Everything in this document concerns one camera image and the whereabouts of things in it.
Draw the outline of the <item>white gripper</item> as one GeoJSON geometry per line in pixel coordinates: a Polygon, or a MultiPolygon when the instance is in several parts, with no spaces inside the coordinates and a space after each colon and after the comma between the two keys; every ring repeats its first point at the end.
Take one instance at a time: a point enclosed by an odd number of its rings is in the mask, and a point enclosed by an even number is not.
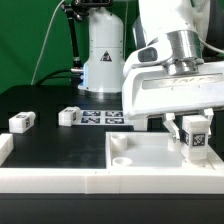
{"type": "Polygon", "coordinates": [[[123,85],[122,107],[129,120],[164,114],[163,125],[174,143],[180,141],[175,114],[203,109],[210,138],[213,109],[224,108],[224,62],[206,63],[199,67],[198,74],[178,76],[169,76],[161,66],[133,69],[123,85]]]}

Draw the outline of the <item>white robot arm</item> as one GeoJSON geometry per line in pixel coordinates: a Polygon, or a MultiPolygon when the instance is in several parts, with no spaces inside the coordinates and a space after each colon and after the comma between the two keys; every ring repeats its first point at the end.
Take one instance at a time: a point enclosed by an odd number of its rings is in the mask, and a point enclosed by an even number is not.
{"type": "Polygon", "coordinates": [[[178,140],[177,114],[201,110],[211,119],[224,106],[224,62],[203,61],[190,0],[139,0],[139,9],[144,46],[126,60],[121,83],[97,51],[84,65],[81,88],[97,94],[119,88],[128,119],[161,116],[178,140]]]}

